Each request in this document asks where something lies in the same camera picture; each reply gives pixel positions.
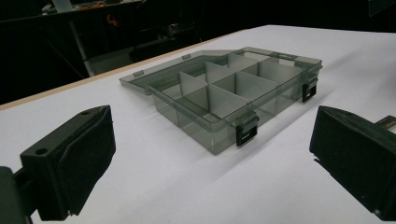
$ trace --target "white tabletop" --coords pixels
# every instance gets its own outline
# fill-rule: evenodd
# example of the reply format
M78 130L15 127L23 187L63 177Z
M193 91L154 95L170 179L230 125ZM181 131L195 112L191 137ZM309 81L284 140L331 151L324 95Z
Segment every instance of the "white tabletop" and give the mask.
M318 93L218 156L119 82L188 52L243 47L321 59ZM47 133L111 105L117 152L81 214L65 223L382 223L314 162L309 143L319 105L375 122L396 115L395 95L396 34L268 25L0 111L0 165L16 172L19 155Z

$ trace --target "white table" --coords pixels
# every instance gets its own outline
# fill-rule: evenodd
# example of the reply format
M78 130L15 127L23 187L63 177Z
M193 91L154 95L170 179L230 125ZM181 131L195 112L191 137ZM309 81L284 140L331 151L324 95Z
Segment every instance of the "white table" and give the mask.
M189 52L243 47L321 59L324 67L311 101L218 156L158 113L151 97L119 82ZM117 152L81 214L65 223L383 223L314 162L309 143L319 105L373 122L396 114L396 34L268 25L55 92L1 107L0 164L16 172L19 155L47 133L82 110L111 105ZM41 222L37 213L32 219Z

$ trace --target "plastic organizer box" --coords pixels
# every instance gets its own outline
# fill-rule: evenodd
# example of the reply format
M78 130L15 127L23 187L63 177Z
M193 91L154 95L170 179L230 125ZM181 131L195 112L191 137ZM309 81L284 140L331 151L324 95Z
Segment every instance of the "plastic organizer box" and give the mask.
M265 49L202 50L120 79L211 153L241 147L258 127L317 91L321 60Z

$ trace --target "dark background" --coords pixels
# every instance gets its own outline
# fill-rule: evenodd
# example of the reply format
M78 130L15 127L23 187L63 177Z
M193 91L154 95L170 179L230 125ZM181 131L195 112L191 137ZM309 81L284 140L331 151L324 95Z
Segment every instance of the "dark background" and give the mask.
M167 25L193 24L172 44L131 53L135 62L238 30L279 24L352 31L396 31L396 6L369 16L366 0L350 1L196 1L148 0L136 7L100 13L68 13L35 20L45 0L0 1L0 104L88 77L69 21L76 25L87 56L148 42L166 35ZM106 21L112 15L120 26Z

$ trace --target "black device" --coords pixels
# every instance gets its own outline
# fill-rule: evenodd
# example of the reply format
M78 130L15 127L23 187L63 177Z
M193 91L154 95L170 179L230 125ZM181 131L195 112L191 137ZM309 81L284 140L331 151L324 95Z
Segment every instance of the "black device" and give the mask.
M370 212L396 220L396 118L377 123L320 106L310 151L316 161Z
M109 105L85 110L21 154L15 174L0 167L0 223L78 215L116 151Z

